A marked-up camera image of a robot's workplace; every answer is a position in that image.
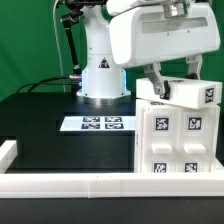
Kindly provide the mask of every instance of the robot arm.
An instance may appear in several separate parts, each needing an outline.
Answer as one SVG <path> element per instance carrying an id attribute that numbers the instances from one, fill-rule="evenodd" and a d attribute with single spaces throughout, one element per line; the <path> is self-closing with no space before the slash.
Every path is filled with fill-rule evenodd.
<path id="1" fill-rule="evenodd" d="M 65 0 L 65 5 L 69 8 L 70 12 L 68 15 L 62 16 L 61 22 L 65 28 L 68 43 L 70 47 L 72 62 L 73 62 L 73 73 L 81 75 L 75 44 L 73 41 L 71 28 L 73 25 L 78 24 L 80 20 L 84 18 L 82 9 L 86 7 L 94 7 L 95 5 L 105 5 L 107 0 Z"/>
<path id="2" fill-rule="evenodd" d="M 215 16 L 207 3 L 109 0 L 107 9 L 116 15 L 110 24 L 115 62 L 124 68 L 144 66 L 157 95 L 168 98 L 169 94 L 167 84 L 161 81 L 160 62 L 186 57 L 186 77 L 198 79 L 201 54 L 220 46 Z"/>

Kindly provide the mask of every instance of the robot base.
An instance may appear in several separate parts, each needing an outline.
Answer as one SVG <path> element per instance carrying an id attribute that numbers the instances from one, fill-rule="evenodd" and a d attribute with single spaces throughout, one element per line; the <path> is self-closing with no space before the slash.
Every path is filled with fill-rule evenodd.
<path id="1" fill-rule="evenodd" d="M 93 104 L 93 105 L 109 105 L 109 106 L 113 106 L 113 105 L 119 105 L 122 103 L 128 103 L 131 100 L 131 95 L 125 95 L 122 97 L 118 97 L 118 98 L 90 98 L 87 96 L 77 96 L 77 100 L 79 102 L 83 102 L 83 103 L 88 103 L 88 104 Z"/>

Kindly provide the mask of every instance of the white block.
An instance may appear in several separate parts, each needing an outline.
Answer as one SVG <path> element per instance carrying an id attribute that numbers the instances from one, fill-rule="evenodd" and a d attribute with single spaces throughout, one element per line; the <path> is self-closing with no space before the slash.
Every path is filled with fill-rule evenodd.
<path id="1" fill-rule="evenodd" d="M 173 149 L 169 144 L 153 144 L 152 151 L 154 154 L 171 154 Z"/>
<path id="2" fill-rule="evenodd" d="M 199 109 L 221 103 L 222 83 L 204 80 L 191 80 L 176 77 L 162 77 L 170 85 L 170 99 L 160 99 L 155 95 L 148 78 L 137 80 L 137 98 L 158 101 L 165 104 Z"/>
<path id="3" fill-rule="evenodd" d="M 204 154 L 206 148 L 202 144 L 186 144 L 184 150 L 187 154 Z"/>
<path id="4" fill-rule="evenodd" d="M 1 174 L 0 198 L 224 196 L 223 174 Z"/>
<path id="5" fill-rule="evenodd" d="M 17 156 L 16 141 L 7 140 L 0 147 L 0 173 L 5 173 Z"/>
<path id="6" fill-rule="evenodd" d="M 215 166 L 220 108 L 182 108 L 179 125 L 177 172 L 210 172 Z"/>
<path id="7" fill-rule="evenodd" d="M 220 108 L 136 102 L 135 172 L 211 172 Z"/>
<path id="8" fill-rule="evenodd" d="M 175 172 L 179 108 L 136 102 L 135 172 Z"/>

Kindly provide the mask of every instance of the black and white pattern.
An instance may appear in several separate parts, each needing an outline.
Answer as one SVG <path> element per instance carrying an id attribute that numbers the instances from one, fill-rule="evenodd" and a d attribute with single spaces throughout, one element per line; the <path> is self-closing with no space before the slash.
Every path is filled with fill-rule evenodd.
<path id="1" fill-rule="evenodd" d="M 157 117 L 156 118 L 156 131 L 168 131 L 169 130 L 169 118 L 168 117 Z"/>
<path id="2" fill-rule="evenodd" d="M 85 123 L 82 124 L 82 128 L 84 130 L 98 130 L 100 129 L 100 124 L 98 123 Z"/>
<path id="3" fill-rule="evenodd" d="M 201 131 L 202 130 L 202 117 L 189 117 L 188 131 Z"/>
<path id="4" fill-rule="evenodd" d="M 122 123 L 108 123 L 105 124 L 105 129 L 109 130 L 118 130 L 124 129 L 124 125 Z"/>
<path id="5" fill-rule="evenodd" d="M 122 122 L 122 117 L 105 117 L 105 122 Z"/>
<path id="6" fill-rule="evenodd" d="M 83 122 L 100 122 L 100 117 L 83 117 Z"/>
<path id="7" fill-rule="evenodd" d="M 185 163 L 184 171 L 185 173 L 197 173 L 198 163 Z"/>
<path id="8" fill-rule="evenodd" d="M 153 172 L 154 173 L 166 173 L 167 172 L 167 163 L 153 163 Z"/>
<path id="9" fill-rule="evenodd" d="M 214 101 L 214 88 L 206 89 L 205 90 L 205 103 L 210 103 Z"/>
<path id="10" fill-rule="evenodd" d="M 160 103 L 160 102 L 151 102 L 152 106 L 163 106 L 164 103 Z"/>

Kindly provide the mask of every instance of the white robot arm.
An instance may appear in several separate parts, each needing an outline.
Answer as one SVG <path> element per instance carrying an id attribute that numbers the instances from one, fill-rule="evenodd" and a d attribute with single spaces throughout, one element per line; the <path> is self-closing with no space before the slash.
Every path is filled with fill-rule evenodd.
<path id="1" fill-rule="evenodd" d="M 87 34 L 87 67 L 82 71 L 85 102 L 121 102 L 128 98 L 123 68 L 143 66 L 154 92 L 169 99 L 168 81 L 160 75 L 160 62 L 186 57 L 187 78 L 200 78 L 202 53 L 215 51 L 220 37 L 207 3 L 193 0 L 65 0 L 70 13 L 62 18 L 74 74 L 81 74 L 71 26 L 83 20 Z M 115 16 L 110 23 L 101 13 L 106 5 Z"/>
<path id="2" fill-rule="evenodd" d="M 116 15 L 110 23 L 115 62 L 123 68 L 144 66 L 157 95 L 166 93 L 160 62 L 187 58 L 188 77 L 198 78 L 202 53 L 215 51 L 220 37 L 207 3 L 185 0 L 109 0 Z"/>

